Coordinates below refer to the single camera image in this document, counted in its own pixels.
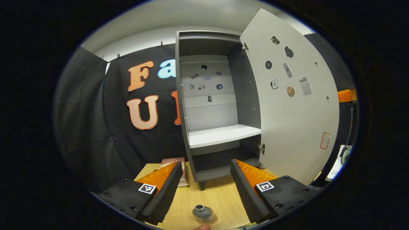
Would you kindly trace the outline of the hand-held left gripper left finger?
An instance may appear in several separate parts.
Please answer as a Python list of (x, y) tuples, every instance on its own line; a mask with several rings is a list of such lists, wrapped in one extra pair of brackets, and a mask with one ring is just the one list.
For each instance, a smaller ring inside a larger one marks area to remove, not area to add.
[(181, 162), (176, 161), (137, 180), (120, 179), (91, 195), (118, 213), (156, 226), (164, 221), (182, 174)]

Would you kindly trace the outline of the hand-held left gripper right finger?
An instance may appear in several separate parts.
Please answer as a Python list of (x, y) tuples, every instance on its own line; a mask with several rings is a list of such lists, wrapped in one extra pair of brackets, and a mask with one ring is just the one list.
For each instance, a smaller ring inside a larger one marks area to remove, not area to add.
[(237, 159), (230, 173), (248, 219), (258, 224), (293, 213), (319, 194), (291, 176), (275, 177)]

